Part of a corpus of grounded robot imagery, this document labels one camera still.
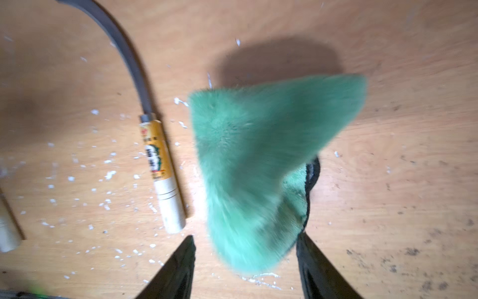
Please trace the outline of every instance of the white debris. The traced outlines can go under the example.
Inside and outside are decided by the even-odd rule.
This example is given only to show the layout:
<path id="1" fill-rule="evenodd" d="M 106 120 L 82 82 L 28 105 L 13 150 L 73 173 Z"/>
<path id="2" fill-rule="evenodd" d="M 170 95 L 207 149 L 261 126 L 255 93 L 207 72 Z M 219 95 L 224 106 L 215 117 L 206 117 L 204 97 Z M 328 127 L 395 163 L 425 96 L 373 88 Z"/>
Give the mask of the white debris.
<path id="1" fill-rule="evenodd" d="M 212 89 L 211 75 L 207 73 L 207 81 L 209 82 L 209 88 Z"/>
<path id="2" fill-rule="evenodd" d="M 115 174 L 116 174 L 116 170 L 108 171 L 108 173 L 105 175 L 106 180 L 109 181 Z"/>
<path id="3" fill-rule="evenodd" d="M 186 107 L 189 107 L 189 104 L 187 102 L 181 101 L 179 98 L 174 98 L 174 103 L 176 105 L 179 105 L 179 103 L 184 104 Z"/>

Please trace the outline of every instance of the green furry ear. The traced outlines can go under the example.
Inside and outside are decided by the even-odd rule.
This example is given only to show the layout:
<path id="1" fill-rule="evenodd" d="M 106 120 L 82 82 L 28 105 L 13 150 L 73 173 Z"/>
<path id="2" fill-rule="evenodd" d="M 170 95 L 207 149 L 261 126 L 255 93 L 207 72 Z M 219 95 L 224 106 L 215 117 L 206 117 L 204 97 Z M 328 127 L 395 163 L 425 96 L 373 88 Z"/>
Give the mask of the green furry ear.
<path id="1" fill-rule="evenodd" d="M 362 76 L 312 76 L 190 96 L 208 226 L 235 270 L 276 265 L 304 228 L 305 166 L 358 114 Z"/>

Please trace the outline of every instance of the fur ear piece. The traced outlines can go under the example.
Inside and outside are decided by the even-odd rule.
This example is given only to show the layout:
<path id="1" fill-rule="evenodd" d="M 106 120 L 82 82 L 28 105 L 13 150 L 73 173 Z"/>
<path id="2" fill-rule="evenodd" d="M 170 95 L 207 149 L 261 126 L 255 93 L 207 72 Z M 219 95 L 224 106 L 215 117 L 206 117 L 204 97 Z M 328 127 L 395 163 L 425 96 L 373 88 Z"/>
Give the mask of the fur ear piece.
<path id="1" fill-rule="evenodd" d="M 365 79 L 312 76 L 190 96 L 210 235 L 235 270 L 276 265 L 307 220 L 306 166 L 360 111 Z"/>

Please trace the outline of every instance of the dark stain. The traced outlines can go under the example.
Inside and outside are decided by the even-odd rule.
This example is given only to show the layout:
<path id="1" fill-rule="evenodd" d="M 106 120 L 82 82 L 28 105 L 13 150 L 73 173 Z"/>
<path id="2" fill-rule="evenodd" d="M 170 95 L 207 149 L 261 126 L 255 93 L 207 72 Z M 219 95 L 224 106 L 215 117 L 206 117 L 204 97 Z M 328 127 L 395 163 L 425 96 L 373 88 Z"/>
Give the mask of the dark stain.
<path id="1" fill-rule="evenodd" d="M 428 280 L 425 283 L 422 284 L 422 290 L 425 292 L 431 291 L 432 290 L 432 281 Z"/>
<path id="2" fill-rule="evenodd" d="M 433 229 L 433 233 L 430 233 L 430 236 L 432 237 L 437 237 L 438 235 L 441 235 L 443 232 L 439 230 L 438 228 Z"/>
<path id="3" fill-rule="evenodd" d="M 440 291 L 446 290 L 447 287 L 448 287 L 448 283 L 446 283 L 445 281 L 438 285 L 438 289 Z"/>
<path id="4" fill-rule="evenodd" d="M 411 256 L 416 256 L 420 253 L 420 250 L 416 249 L 416 248 L 409 248 L 407 247 L 407 252 L 405 253 L 405 255 L 411 255 Z"/>

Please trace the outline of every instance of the green fur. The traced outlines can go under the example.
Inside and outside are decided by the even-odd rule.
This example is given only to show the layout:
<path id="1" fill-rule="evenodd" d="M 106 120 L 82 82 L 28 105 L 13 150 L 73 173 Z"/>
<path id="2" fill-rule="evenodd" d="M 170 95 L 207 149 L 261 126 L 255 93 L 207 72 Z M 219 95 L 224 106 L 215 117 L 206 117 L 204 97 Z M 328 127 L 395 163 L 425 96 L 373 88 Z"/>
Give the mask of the green fur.
<path id="1" fill-rule="evenodd" d="M 190 96 L 214 246 L 235 270 L 270 269 L 306 219 L 305 163 L 360 111 L 361 76 L 312 76 Z"/>

